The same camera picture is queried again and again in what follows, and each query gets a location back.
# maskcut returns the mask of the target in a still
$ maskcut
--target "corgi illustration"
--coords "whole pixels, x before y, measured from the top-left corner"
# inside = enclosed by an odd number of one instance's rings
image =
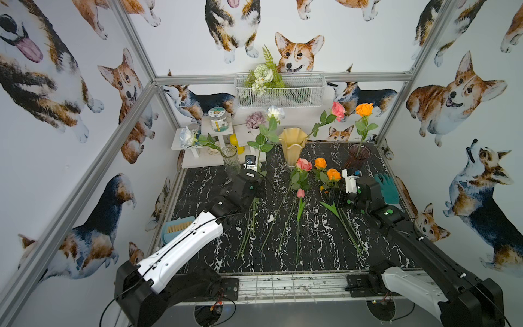
[[[519,37],[523,35],[523,4],[512,19],[512,24],[508,28],[503,42],[501,42],[501,52],[510,52],[510,46],[518,44]]]
[[[210,109],[222,107],[234,119],[236,97],[229,93],[194,94],[188,89],[189,85],[169,85],[163,90],[173,100],[174,106],[184,116],[191,118],[192,122],[201,125],[201,118],[207,116]]]
[[[253,46],[260,23],[260,0],[207,0],[205,21],[225,63],[234,61],[236,48],[245,47],[251,58],[259,53]]]
[[[349,8],[361,8],[363,11],[363,19],[370,21],[374,19],[378,12],[376,11],[376,4],[380,0],[336,0],[345,7]],[[298,6],[298,15],[303,20],[309,19],[308,13],[311,12],[312,0],[296,0]]]
[[[350,73],[352,68],[351,65],[347,72]],[[328,82],[327,85],[334,89],[334,101],[339,102],[345,108],[345,118],[342,119],[342,122],[354,114],[356,107],[363,103],[372,103],[375,108],[377,107],[380,113],[376,117],[380,117],[392,107],[397,95],[397,92],[390,88],[360,89],[358,82]]]
[[[436,224],[434,220],[434,207],[432,203],[429,203],[427,207],[425,207],[425,210],[422,213],[419,213],[418,209],[412,202],[411,195],[408,193],[408,190],[401,178],[396,176],[396,179],[398,181],[398,189],[403,192],[403,195],[405,196],[406,205],[410,207],[412,213],[414,214],[414,225],[416,228],[433,243],[447,238],[450,235],[450,232]]]
[[[118,252],[114,248],[116,230],[122,205],[127,201],[133,203],[133,209],[136,207],[131,182],[127,176],[120,173],[107,183],[87,221],[73,228],[65,237],[39,283],[53,276],[69,279],[86,278],[94,274],[103,263],[107,268],[111,259],[116,264],[118,261]],[[36,241],[26,239],[23,235],[20,237],[25,247],[20,260],[21,265],[32,250],[31,245]]]
[[[314,67],[314,56],[325,42],[323,35],[318,35],[307,43],[294,43],[279,32],[276,32],[275,40],[281,54],[278,63],[280,73],[311,72]]]
[[[514,181],[499,165],[508,151],[494,151],[477,139],[466,149],[468,161],[449,187],[450,202],[445,216],[459,216],[487,244],[494,248],[492,262],[480,258],[490,269],[523,277],[523,235],[507,219],[494,200],[496,185]]]
[[[129,14],[142,15],[153,27],[160,25],[159,19],[153,12],[155,0],[122,0],[123,6]],[[80,15],[89,23],[102,40],[107,40],[104,27],[98,21],[98,7],[109,9],[107,0],[73,0],[73,4]]]
[[[169,177],[167,177],[165,179],[165,183],[164,183],[162,192],[160,193],[160,195],[158,195],[158,198],[156,199],[156,203],[154,205],[154,211],[153,211],[153,214],[151,215],[151,219],[145,226],[146,232],[152,231],[153,229],[156,228],[156,226],[158,226],[158,221],[160,220],[160,218],[162,216],[162,211],[165,207],[165,202],[167,201],[167,196],[169,195],[169,191],[170,191],[170,179],[169,179]]]
[[[129,242],[129,261],[133,265],[137,265],[138,262],[143,260],[143,251],[140,250],[136,244]]]
[[[142,83],[134,72],[131,53],[127,48],[124,48],[122,63],[118,67],[98,66],[98,70],[106,81],[120,92],[122,99],[120,118],[118,119],[118,124],[120,124],[142,91]],[[122,154],[129,163],[135,163],[138,156],[143,152],[145,137],[154,139],[154,131],[151,128],[153,127],[153,120],[156,119],[158,119],[158,113],[153,113],[151,106],[147,106],[122,146]]]
[[[460,35],[467,31],[485,1],[486,0],[461,0],[458,3],[457,10],[452,13],[451,27],[446,29],[436,47],[438,49],[438,53],[436,53],[434,57],[436,66],[441,66],[443,63],[443,54],[454,44]],[[425,44],[442,3],[443,0],[430,0],[419,16],[419,22],[416,27],[416,38],[414,39],[414,44],[419,44],[419,49],[412,55],[413,60],[418,57],[422,46]]]
[[[327,142],[347,142],[350,138],[350,134],[354,129],[354,125],[346,128],[343,131],[338,131],[334,127],[329,127]]]
[[[369,138],[369,141],[372,141],[372,142],[375,143],[377,138],[378,138],[378,135],[377,134],[373,134]],[[391,148],[387,144],[387,139],[383,140],[383,143],[381,144],[381,150],[383,151],[383,154],[385,154],[385,158],[387,158],[387,160],[394,159],[394,152],[392,152]]]
[[[456,79],[446,87],[427,85],[414,90],[407,100],[412,118],[422,125],[419,134],[435,134],[435,143],[441,146],[441,137],[452,132],[470,116],[481,102],[501,95],[507,88],[502,80],[484,81],[474,73],[470,51],[465,54],[456,71]]]
[[[70,127],[80,143],[89,130],[80,113],[98,113],[78,63],[32,0],[0,1],[0,84],[13,101],[36,119],[64,133]]]

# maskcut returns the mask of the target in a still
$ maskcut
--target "metal grate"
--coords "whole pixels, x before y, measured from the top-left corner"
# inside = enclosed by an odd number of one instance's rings
[[[248,73],[237,73],[234,76],[236,98],[240,108],[264,108],[270,105],[277,107],[319,107],[323,104],[325,76],[322,72],[311,72],[296,76],[283,73],[281,77],[288,88],[268,88],[266,93],[258,95],[245,87]]]

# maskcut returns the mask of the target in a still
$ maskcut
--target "corgi tongue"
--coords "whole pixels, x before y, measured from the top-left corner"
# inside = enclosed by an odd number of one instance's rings
[[[28,37],[24,37],[16,43],[16,47],[26,56],[27,59],[34,62],[40,62],[43,59],[40,48]]]
[[[240,0],[227,0],[227,2],[229,3],[229,6],[231,6],[231,8],[236,8],[240,5]]]

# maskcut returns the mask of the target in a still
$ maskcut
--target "jar lid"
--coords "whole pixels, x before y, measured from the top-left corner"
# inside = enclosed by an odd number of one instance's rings
[[[222,107],[214,107],[211,110],[209,110],[207,114],[209,115],[211,120],[218,120],[224,118],[227,114],[227,111],[225,111],[225,109]]]

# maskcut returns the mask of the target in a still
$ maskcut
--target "glass vase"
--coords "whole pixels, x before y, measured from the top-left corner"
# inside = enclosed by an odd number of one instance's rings
[[[349,146],[349,159],[345,163],[343,169],[354,168],[356,170],[361,170],[365,161],[370,157],[370,149],[366,145],[361,145],[355,143]]]
[[[234,145],[227,144],[222,148],[222,159],[227,177],[230,181],[242,171],[240,166],[240,159],[238,158],[238,151]]]

